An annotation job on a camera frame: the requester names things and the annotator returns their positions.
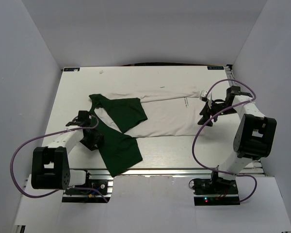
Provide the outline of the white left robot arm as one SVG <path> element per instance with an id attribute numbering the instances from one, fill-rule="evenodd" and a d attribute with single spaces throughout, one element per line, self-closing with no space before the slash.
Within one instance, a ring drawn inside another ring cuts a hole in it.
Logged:
<path id="1" fill-rule="evenodd" d="M 32 187 L 66 190 L 76 186 L 81 193 L 89 193 L 93 182 L 87 171 L 71 169 L 68 155 L 77 144 L 94 151 L 104 143 L 104 136 L 96 129 L 98 124 L 96 116 L 88 111 L 79 111 L 55 140 L 45 147 L 36 147 L 32 156 Z"/>

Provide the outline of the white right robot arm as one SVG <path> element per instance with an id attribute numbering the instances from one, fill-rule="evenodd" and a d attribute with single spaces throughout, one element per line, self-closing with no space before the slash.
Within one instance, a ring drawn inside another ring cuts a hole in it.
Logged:
<path id="1" fill-rule="evenodd" d="M 205 106 L 200 112 L 202 118 L 198 125 L 211 127 L 218 119 L 213 117 L 217 113 L 222 116 L 238 114 L 241 120 L 234 137 L 233 152 L 211 174 L 210 190 L 219 194 L 232 185 L 236 175 L 245 166 L 269 156 L 277 121 L 266 117 L 252 102 L 252 94 L 242 92 L 239 86 L 229 87 L 224 100 L 213 100 L 212 94 L 207 91 L 201 92 L 200 99 L 205 102 Z"/>

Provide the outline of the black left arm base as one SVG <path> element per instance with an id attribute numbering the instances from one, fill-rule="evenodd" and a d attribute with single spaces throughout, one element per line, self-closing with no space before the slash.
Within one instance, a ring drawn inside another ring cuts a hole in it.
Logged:
<path id="1" fill-rule="evenodd" d="M 63 203 L 107 203 L 113 191 L 113 178 L 104 171 L 88 171 L 85 184 L 63 192 Z"/>

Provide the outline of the white green-sleeved t-shirt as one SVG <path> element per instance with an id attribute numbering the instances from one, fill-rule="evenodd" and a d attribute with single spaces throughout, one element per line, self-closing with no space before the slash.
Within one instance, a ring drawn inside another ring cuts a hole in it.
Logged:
<path id="1" fill-rule="evenodd" d="M 96 129 L 104 136 L 98 150 L 111 176 L 143 160 L 138 138 L 195 135 L 199 97 L 195 86 L 91 94 L 92 124 L 97 124 Z"/>

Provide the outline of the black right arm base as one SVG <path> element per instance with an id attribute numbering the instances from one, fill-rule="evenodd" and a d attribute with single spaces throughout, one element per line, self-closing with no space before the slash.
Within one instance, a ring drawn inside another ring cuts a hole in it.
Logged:
<path id="1" fill-rule="evenodd" d="M 195 206 L 240 205 L 236 181 L 227 185 L 196 178 L 189 181 L 189 188 L 194 191 Z"/>

